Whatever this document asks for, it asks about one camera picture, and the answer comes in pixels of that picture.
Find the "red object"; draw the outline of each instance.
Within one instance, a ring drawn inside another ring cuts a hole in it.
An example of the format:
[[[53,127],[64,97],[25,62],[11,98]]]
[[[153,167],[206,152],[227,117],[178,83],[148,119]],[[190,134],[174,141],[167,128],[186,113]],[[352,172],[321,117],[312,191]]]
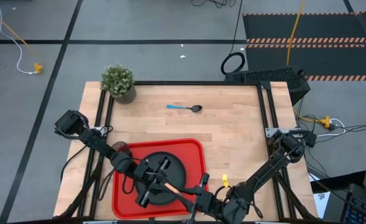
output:
[[[206,172],[203,147],[195,139],[131,143],[129,147],[134,158],[142,159],[153,152],[169,152],[178,157],[184,164],[186,170],[186,188],[198,185],[202,174]],[[135,203],[138,196],[136,190],[133,190],[129,195],[122,192],[123,178],[123,174],[114,173],[112,210],[116,217],[120,219],[133,219],[188,214],[185,207],[177,199],[164,206],[151,204],[147,208],[138,206]],[[130,189],[132,184],[133,181],[127,179],[126,188]],[[184,194],[184,196],[192,202],[195,199],[194,195]]]

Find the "blue spoon handle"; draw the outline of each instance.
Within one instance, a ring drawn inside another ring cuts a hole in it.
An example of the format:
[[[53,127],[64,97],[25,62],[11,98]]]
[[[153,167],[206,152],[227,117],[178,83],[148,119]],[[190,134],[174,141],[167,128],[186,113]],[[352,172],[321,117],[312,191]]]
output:
[[[175,105],[166,105],[166,108],[169,108],[169,109],[186,109],[185,106],[175,106]]]

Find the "wooden table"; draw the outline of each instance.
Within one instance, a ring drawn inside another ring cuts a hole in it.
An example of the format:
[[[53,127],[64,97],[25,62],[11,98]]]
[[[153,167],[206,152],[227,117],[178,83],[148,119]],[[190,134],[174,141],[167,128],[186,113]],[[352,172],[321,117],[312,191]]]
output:
[[[111,125],[114,131],[108,136],[108,144],[116,141],[143,142],[166,139],[195,138],[204,147],[206,170],[210,174],[209,190],[214,192],[222,185],[221,177],[228,175],[230,185],[246,181],[268,159],[262,116],[256,86],[136,86],[137,98],[129,105],[114,103]],[[281,128],[294,128],[295,116],[286,83],[272,83],[272,93]],[[93,126],[99,100],[99,83],[86,83],[80,112],[88,117]],[[268,123],[272,126],[267,94],[263,90]],[[202,105],[201,113],[190,110],[168,110],[166,104]],[[102,124],[104,124],[104,107]],[[72,141],[68,157],[82,147]],[[79,155],[65,169],[54,215],[61,214],[80,191],[85,173],[88,150]],[[102,178],[112,169],[106,161]],[[315,216],[317,211],[309,183],[304,158],[288,166],[291,188],[301,203]],[[103,201],[98,202],[95,219],[117,219],[111,208],[112,186],[108,187]],[[284,191],[285,217],[289,216]],[[219,198],[225,196],[224,190]],[[257,206],[265,221],[278,220],[272,181],[268,181],[256,194]],[[86,199],[88,214],[91,193]],[[183,220],[187,215],[159,217],[156,220]],[[198,214],[197,220],[213,220]],[[260,220],[250,208],[245,220]]]

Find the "spoon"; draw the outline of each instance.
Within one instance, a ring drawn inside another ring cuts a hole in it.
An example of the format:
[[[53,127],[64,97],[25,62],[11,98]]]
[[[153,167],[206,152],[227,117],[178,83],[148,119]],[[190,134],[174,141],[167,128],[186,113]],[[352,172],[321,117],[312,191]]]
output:
[[[168,109],[190,109],[192,112],[199,112],[202,109],[201,105],[194,105],[192,107],[186,107],[186,106],[175,106],[175,105],[166,105],[166,108]]]

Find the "green leaves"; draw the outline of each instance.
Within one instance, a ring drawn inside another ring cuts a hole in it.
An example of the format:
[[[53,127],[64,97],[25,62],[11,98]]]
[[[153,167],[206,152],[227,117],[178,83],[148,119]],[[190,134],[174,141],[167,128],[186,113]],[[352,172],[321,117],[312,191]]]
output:
[[[115,98],[120,98],[134,83],[132,71],[122,65],[106,67],[101,77],[101,89]]]

